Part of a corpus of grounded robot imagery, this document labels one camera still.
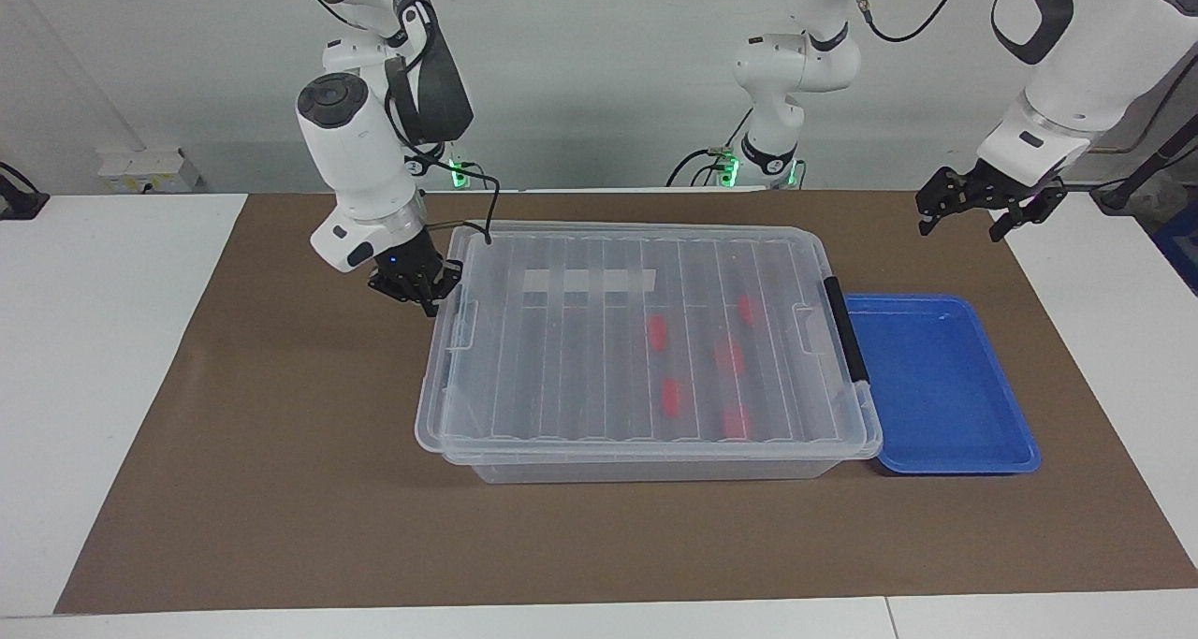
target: white wall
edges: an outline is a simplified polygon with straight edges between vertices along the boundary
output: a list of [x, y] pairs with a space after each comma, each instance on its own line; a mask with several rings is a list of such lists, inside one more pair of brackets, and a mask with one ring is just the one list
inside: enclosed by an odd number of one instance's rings
[[[137, 135], [182, 146], [214, 191], [321, 187], [292, 103], [339, 25], [311, 0], [31, 1]], [[684, 153], [722, 143], [748, 107], [730, 68], [738, 43], [791, 29], [786, 0], [434, 1], [472, 92], [462, 144], [512, 187], [660, 185]], [[936, 1], [872, 0], [891, 32]], [[954, 0], [903, 46], [854, 20], [858, 83], [803, 98], [809, 187], [918, 187], [940, 164], [972, 165], [1027, 76], [992, 37], [991, 1]], [[5, 12], [0, 157], [48, 189], [92, 192], [92, 149], [120, 135], [36, 47], [20, 47]], [[1172, 120], [1194, 102], [1192, 89], [1179, 95]], [[1139, 122], [1132, 116], [1112, 143]], [[1103, 179], [1130, 165], [1107, 157], [1081, 171]]]

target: black handle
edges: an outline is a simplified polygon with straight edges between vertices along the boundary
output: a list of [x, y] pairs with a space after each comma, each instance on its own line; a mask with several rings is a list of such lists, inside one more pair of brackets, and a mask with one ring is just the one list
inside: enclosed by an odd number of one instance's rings
[[994, 22], [994, 10], [998, 8], [998, 0], [990, 10], [990, 25], [994, 29], [994, 35], [1003, 47], [1014, 54], [1019, 61], [1028, 65], [1036, 65], [1052, 52], [1057, 41], [1065, 35], [1065, 29], [1073, 20], [1073, 0], [1034, 0], [1036, 8], [1040, 8], [1040, 29], [1023, 44], [1018, 44], [1002, 34]]
[[831, 303], [831, 318], [836, 322], [836, 333], [840, 336], [840, 344], [845, 349], [845, 362], [848, 363], [848, 376], [853, 381], [870, 381], [869, 370], [865, 370], [865, 357], [861, 356], [861, 346], [857, 344], [857, 332], [853, 331], [853, 322], [848, 318], [848, 306], [845, 305], [845, 293], [840, 289], [840, 279], [827, 277], [824, 290], [828, 291], [828, 302]]
[[0, 175], [0, 198], [4, 199], [0, 201], [0, 221], [31, 221], [37, 217], [50, 195], [37, 192], [32, 185], [30, 188], [34, 192], [22, 192], [12, 185], [12, 181]]

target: container handle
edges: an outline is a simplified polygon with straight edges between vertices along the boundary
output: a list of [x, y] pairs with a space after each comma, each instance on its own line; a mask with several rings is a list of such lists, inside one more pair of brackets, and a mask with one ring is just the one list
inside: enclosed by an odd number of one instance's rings
[[861, 346], [857, 344], [857, 333], [853, 331], [853, 322], [848, 317], [848, 306], [845, 305], [845, 293], [840, 289], [840, 279], [827, 277], [824, 290], [828, 291], [828, 302], [831, 303], [831, 318], [836, 322], [836, 333], [840, 336], [840, 344], [845, 349], [848, 376], [854, 382], [864, 381], [869, 384], [870, 374], [869, 370], [865, 370], [865, 357], [861, 356]]

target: red object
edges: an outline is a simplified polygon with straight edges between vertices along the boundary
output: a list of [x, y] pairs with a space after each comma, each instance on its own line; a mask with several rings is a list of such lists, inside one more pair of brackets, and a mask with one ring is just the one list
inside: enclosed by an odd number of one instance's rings
[[744, 408], [732, 406], [724, 410], [724, 436], [731, 440], [749, 440], [752, 427], [749, 424], [749, 412]]
[[749, 300], [748, 295], [742, 295], [737, 299], [737, 311], [740, 312], [740, 319], [749, 325], [757, 325], [757, 317], [752, 313], [754, 305]]
[[654, 351], [665, 351], [666, 349], [666, 318], [665, 317], [649, 317], [647, 330], [649, 333], [649, 346]]
[[666, 379], [661, 382], [661, 409], [667, 417], [677, 417], [682, 411], [682, 388], [678, 380]]
[[715, 340], [715, 367], [725, 375], [742, 375], [745, 372], [745, 355], [740, 344], [731, 337]]

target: blue tray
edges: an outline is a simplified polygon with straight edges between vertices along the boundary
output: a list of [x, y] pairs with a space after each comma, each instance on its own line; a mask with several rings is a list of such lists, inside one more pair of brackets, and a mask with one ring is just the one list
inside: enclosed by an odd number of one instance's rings
[[949, 295], [846, 295], [888, 469], [1017, 474], [1040, 450], [978, 315]]

